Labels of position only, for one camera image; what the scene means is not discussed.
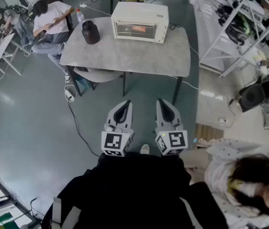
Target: toaster oven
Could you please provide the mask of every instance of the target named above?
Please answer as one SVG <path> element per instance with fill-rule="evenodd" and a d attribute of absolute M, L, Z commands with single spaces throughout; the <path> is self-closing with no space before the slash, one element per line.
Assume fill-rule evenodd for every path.
<path fill-rule="evenodd" d="M 168 24 L 164 5 L 119 2 L 111 16 L 114 38 L 163 43 Z"/>

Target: white shelving unit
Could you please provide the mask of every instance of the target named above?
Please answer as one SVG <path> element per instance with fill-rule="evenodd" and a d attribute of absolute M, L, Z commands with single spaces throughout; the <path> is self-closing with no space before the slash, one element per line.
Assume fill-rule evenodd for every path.
<path fill-rule="evenodd" d="M 233 7 L 232 4 L 235 0 L 227 1 Z M 254 57 L 259 53 L 259 43 L 269 34 L 269 27 L 265 28 L 262 23 L 255 20 L 248 0 L 238 0 L 237 8 L 232 11 L 223 26 L 218 23 L 216 2 L 194 0 L 194 3 L 200 67 L 217 72 L 220 76 L 226 76 L 236 67 L 243 67 L 248 63 L 255 65 Z M 242 8 L 244 4 L 249 7 L 250 13 Z M 263 31 L 255 42 L 252 39 L 250 43 L 248 39 L 245 41 L 245 45 L 239 46 L 226 34 L 227 27 L 238 12 L 254 22 L 256 31 L 258 29 Z"/>

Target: chair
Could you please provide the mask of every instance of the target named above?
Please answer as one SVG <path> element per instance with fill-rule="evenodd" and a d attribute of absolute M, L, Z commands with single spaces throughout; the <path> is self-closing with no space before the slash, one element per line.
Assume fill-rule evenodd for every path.
<path fill-rule="evenodd" d="M 123 75 L 123 91 L 122 96 L 125 96 L 125 72 L 122 71 L 110 71 L 110 70 L 101 70 L 101 69 L 93 69 L 93 68 L 80 68 L 75 67 L 74 72 L 85 78 L 89 81 L 90 86 L 94 90 L 93 83 L 102 83 L 102 82 L 109 82 L 116 78 L 119 78 Z"/>
<path fill-rule="evenodd" d="M 256 83 L 240 90 L 239 95 L 241 98 L 238 103 L 242 112 L 246 112 L 269 100 L 269 76 L 265 79 L 260 77 Z"/>

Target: white t-shirt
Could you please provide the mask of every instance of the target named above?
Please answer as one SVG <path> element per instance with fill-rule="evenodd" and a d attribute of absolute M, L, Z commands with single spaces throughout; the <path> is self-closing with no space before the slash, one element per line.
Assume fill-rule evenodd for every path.
<path fill-rule="evenodd" d="M 47 23 L 52 24 L 55 18 L 62 16 L 71 6 L 63 2 L 53 2 L 48 5 L 48 11 L 45 14 L 36 16 L 34 20 L 34 29 L 36 31 Z M 61 32 L 68 32 L 68 25 L 66 19 L 60 21 L 57 25 L 54 25 L 46 33 L 57 34 Z"/>
<path fill-rule="evenodd" d="M 11 21 L 10 21 L 10 23 L 11 23 L 12 25 L 17 24 L 20 15 L 17 14 L 14 10 L 5 10 L 5 11 L 4 11 L 4 20 L 6 21 L 7 18 L 8 18 L 9 16 L 11 16 Z"/>
<path fill-rule="evenodd" d="M 212 160 L 205 172 L 205 182 L 208 185 L 211 192 L 221 194 L 223 199 L 228 199 L 234 206 L 238 206 L 239 203 L 233 197 L 228 185 L 229 177 L 234 170 L 234 163 L 225 164 L 218 162 L 219 158 Z M 240 181 L 230 184 L 234 189 L 246 194 L 248 197 L 254 197 L 255 190 L 258 184 L 245 183 Z"/>

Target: gray table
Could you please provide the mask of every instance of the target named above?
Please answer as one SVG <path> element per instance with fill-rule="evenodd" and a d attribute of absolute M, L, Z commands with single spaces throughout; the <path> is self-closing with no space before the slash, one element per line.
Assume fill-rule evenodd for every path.
<path fill-rule="evenodd" d="M 98 27 L 100 41 L 94 45 L 87 44 L 81 27 L 77 26 L 60 59 L 61 64 L 67 65 L 79 95 L 81 93 L 70 66 L 176 76 L 172 101 L 175 103 L 182 79 L 188 77 L 191 65 L 190 47 L 183 27 L 168 29 L 164 43 L 159 44 L 115 39 L 110 17 L 91 20 Z"/>

